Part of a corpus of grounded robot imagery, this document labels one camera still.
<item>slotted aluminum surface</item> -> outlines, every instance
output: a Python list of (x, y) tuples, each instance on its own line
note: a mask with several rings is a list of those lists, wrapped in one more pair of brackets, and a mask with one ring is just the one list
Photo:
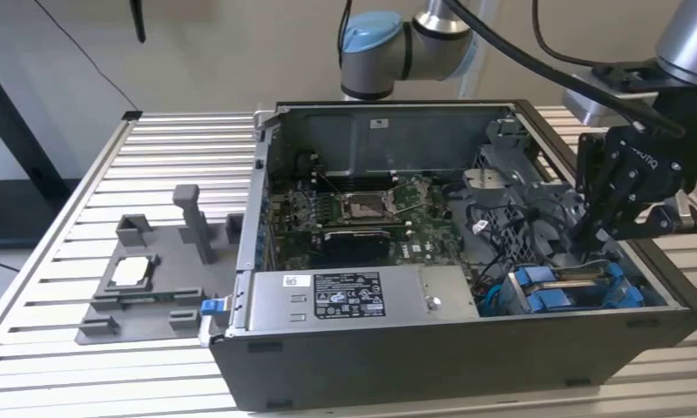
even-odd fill
[[(575, 144), (587, 128), (562, 107), (540, 111), (564, 140)], [(1, 417), (247, 415), (235, 408), (212, 356), (197, 340), (79, 346), (73, 339), (113, 250), (119, 216), (144, 212), (153, 225), (181, 224), (169, 199), (175, 185), (185, 182), (201, 186), (201, 208), (211, 220), (241, 211), (249, 185), (251, 134), (249, 114), (151, 115), (136, 124), (123, 124), (115, 133), (1, 301)], [(697, 235), (659, 239), (658, 244), (697, 286)], [(697, 332), (678, 347), (646, 352), (600, 388), (280, 416), (307, 415), (697, 415)]]

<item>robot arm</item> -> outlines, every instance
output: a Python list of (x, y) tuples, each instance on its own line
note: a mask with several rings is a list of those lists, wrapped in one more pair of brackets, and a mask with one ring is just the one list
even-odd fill
[[(583, 122), (628, 122), (580, 137), (576, 190), (587, 207), (571, 231), (579, 245), (596, 249), (608, 235), (697, 233), (697, 210), (687, 198), (697, 182), (697, 0), (684, 0), (656, 58), (596, 65), (580, 77), (511, 44), (459, 0), (430, 0), (411, 23), (394, 12), (359, 15), (340, 46), (348, 98), (378, 100), (392, 94), (396, 80), (456, 75), (475, 54), (472, 31), (567, 88), (566, 104)], [(647, 220), (636, 222), (647, 209)]]
[[(571, 231), (579, 245), (596, 249), (607, 235), (644, 239), (697, 233), (697, 210), (687, 199), (697, 182), (697, 0), (682, 4), (658, 58), (595, 66), (588, 83), (508, 43), (459, 0), (444, 1), (495, 48), (570, 90), (567, 105), (583, 120), (603, 119), (594, 114), (610, 109), (628, 121), (606, 134), (580, 137), (576, 190), (586, 215)], [(636, 222), (648, 208), (646, 222)]]
[(442, 0), (430, 0), (411, 22), (392, 11), (363, 13), (344, 30), (340, 88), (349, 99), (380, 100), (395, 81), (464, 73), (475, 53), (472, 31)]

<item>motherboard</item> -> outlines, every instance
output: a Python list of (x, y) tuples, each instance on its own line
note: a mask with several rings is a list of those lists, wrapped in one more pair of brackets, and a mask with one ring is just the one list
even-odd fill
[(464, 240), (442, 188), (420, 174), (352, 185), (327, 177), (295, 182), (272, 195), (279, 268), (464, 265)]

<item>black side panel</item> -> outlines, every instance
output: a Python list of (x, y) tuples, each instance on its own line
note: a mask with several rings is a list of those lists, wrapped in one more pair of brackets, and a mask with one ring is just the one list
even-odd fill
[(599, 385), (683, 320), (499, 320), (225, 339), (211, 349), (240, 409), (327, 408)]

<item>blue latch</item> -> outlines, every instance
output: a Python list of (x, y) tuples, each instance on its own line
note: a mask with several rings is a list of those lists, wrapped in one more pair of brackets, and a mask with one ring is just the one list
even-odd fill
[(224, 299), (207, 299), (201, 302), (201, 315), (224, 313)]

